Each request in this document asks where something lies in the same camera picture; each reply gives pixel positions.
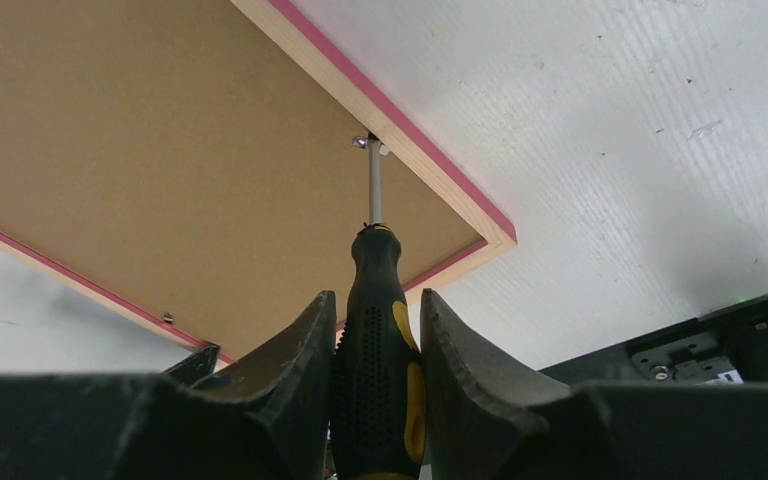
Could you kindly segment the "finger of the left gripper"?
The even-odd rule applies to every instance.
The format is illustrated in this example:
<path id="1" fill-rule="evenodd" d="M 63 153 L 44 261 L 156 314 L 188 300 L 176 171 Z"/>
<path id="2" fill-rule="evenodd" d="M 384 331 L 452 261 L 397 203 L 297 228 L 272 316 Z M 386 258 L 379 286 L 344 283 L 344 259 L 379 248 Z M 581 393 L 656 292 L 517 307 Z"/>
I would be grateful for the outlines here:
<path id="1" fill-rule="evenodd" d="M 208 344 L 162 372 L 166 377 L 184 386 L 193 386 L 213 374 L 221 347 Z"/>

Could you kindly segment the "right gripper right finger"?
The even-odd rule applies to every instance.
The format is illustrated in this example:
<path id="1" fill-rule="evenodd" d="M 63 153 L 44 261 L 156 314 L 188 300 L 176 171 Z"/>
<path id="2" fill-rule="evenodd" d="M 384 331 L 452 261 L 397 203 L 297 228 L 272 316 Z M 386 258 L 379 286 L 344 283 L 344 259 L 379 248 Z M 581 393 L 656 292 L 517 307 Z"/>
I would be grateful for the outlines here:
<path id="1" fill-rule="evenodd" d="M 422 295 L 437 479 L 768 479 L 768 312 L 728 315 L 731 385 L 674 376 L 567 385 Z"/>

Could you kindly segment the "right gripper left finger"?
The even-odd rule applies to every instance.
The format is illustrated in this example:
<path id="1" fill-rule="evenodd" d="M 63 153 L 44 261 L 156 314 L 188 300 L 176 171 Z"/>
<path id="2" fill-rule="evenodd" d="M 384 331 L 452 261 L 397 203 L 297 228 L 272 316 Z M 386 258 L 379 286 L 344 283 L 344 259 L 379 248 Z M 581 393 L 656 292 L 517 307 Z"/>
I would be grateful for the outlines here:
<path id="1" fill-rule="evenodd" d="M 192 383 L 0 375 L 0 479 L 320 479 L 335 295 Z"/>

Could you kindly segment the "black yellow screwdriver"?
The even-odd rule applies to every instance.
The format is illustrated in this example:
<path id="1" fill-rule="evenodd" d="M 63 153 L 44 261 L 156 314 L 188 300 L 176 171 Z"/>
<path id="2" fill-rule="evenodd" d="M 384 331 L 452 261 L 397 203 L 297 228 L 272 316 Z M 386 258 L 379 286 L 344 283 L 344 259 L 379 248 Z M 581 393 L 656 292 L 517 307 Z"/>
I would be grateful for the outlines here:
<path id="1" fill-rule="evenodd" d="M 383 221 L 383 144 L 372 133 L 353 142 L 368 154 L 369 219 L 351 246 L 355 276 L 331 370 L 333 460 L 341 479 L 416 479 L 425 379 L 398 275 L 401 244 Z"/>

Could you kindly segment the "pink wooden photo frame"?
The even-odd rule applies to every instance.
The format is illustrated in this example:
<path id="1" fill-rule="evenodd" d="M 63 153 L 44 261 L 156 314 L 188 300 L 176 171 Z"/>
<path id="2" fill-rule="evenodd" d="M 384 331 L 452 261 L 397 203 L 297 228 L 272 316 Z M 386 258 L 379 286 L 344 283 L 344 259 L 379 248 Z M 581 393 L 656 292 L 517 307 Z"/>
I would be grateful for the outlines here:
<path id="1" fill-rule="evenodd" d="M 513 223 L 296 1 L 0 1 L 0 351 L 56 369 L 208 342 L 229 363 L 323 289 L 369 220 L 363 134 L 410 302 Z"/>

